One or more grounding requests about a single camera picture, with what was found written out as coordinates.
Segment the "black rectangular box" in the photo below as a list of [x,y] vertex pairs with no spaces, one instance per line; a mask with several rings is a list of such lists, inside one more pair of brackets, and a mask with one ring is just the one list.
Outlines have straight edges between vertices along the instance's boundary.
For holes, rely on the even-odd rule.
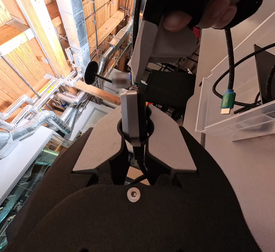
[[144,91],[146,102],[183,109],[193,96],[196,75],[152,70]]

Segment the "round silver air duct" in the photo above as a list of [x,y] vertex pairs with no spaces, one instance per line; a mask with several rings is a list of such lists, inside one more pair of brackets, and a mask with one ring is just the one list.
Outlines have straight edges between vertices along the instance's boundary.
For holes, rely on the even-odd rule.
[[133,16],[129,18],[128,23],[125,27],[123,27],[119,32],[115,35],[115,37],[110,41],[109,48],[104,52],[101,56],[99,63],[98,63],[98,74],[102,75],[104,70],[105,63],[111,57],[113,53],[115,53],[122,43],[126,40],[127,35],[130,33],[133,25]]

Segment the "black disc on rod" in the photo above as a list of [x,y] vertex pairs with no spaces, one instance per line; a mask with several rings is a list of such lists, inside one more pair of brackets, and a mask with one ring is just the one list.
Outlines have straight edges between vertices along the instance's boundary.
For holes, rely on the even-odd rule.
[[87,85],[93,85],[96,79],[98,78],[104,81],[107,81],[109,83],[112,83],[112,80],[98,74],[98,63],[96,61],[90,61],[85,70],[84,82]]

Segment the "clear plastic bin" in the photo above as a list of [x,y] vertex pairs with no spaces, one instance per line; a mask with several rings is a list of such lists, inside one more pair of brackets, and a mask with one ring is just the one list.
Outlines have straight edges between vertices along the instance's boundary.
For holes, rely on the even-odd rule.
[[[254,52],[256,46],[263,48],[271,43],[274,43],[274,12],[234,48],[235,61],[238,62]],[[237,101],[254,103],[257,93],[261,89],[265,91],[265,81],[271,68],[267,68],[265,72],[269,65],[264,65],[264,78],[261,80],[264,83],[263,88],[260,88],[260,57],[256,57],[257,55],[250,57],[236,67],[234,91]],[[228,69],[228,63],[226,56],[211,70],[211,74],[202,80],[195,131],[229,141],[274,134],[274,101],[264,103],[262,91],[259,97],[259,100],[262,99],[260,106],[234,114],[234,111],[241,108],[235,106],[231,114],[221,114],[222,99],[214,95],[212,86]]]

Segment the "black silver hdmi hub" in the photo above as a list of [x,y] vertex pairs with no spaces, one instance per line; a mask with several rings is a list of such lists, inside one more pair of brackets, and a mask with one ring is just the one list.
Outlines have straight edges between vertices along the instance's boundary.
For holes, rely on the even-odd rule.
[[148,138],[146,102],[139,86],[132,86],[127,92],[122,93],[120,100],[122,133],[125,140],[132,145],[134,158],[143,173],[130,182],[130,185],[135,185],[147,179],[149,174],[144,164],[145,144]]

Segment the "rectangular silver air duct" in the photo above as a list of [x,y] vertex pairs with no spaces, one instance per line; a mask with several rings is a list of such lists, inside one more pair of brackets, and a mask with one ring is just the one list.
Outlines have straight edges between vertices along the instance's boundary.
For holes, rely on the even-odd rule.
[[56,0],[71,51],[85,73],[90,62],[89,43],[82,0]]

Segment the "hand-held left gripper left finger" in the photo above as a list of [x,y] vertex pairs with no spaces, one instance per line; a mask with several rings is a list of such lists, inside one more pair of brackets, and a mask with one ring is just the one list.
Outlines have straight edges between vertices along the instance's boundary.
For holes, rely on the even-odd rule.
[[118,106],[95,124],[75,163],[74,173],[97,177],[108,174],[115,185],[124,185],[129,155],[120,129],[121,119]]

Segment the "person's right hand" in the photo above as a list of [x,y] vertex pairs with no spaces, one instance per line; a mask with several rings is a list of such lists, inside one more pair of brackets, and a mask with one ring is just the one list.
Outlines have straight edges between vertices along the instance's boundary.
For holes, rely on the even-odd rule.
[[[197,26],[201,29],[222,29],[233,20],[236,12],[237,7],[232,5],[230,0],[213,0]],[[191,19],[190,15],[175,11],[165,17],[163,27],[168,31],[178,32],[187,26]]]

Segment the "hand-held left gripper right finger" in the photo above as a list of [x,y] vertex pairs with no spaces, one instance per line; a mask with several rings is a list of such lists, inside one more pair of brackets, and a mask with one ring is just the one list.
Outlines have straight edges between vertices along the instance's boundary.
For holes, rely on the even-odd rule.
[[155,185],[160,175],[173,180],[177,174],[193,174],[197,168],[178,124],[153,105],[147,106],[149,137],[145,146],[148,182]]

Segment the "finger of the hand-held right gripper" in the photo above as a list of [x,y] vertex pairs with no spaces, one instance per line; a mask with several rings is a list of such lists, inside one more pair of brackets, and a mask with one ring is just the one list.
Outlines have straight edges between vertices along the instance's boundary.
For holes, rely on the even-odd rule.
[[142,78],[149,62],[156,62],[154,52],[158,27],[146,20],[141,20],[131,58],[132,78]]
[[195,49],[197,38],[189,27],[179,32],[170,32],[158,26],[149,63],[175,62],[180,57],[188,57]]

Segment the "silver insulated pipes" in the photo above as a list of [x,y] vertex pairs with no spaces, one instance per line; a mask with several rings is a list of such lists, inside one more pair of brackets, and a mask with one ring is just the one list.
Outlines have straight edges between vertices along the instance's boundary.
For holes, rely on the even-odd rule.
[[[43,124],[50,125],[54,131],[70,134],[74,128],[81,103],[87,99],[85,92],[77,95],[69,92],[56,93],[60,86],[74,87],[83,78],[81,71],[73,71],[67,78],[52,78],[38,95],[32,99],[27,95],[19,97],[8,109],[1,113],[1,159],[7,157],[26,137],[34,134]],[[51,96],[69,103],[59,117],[54,111],[42,107]]]

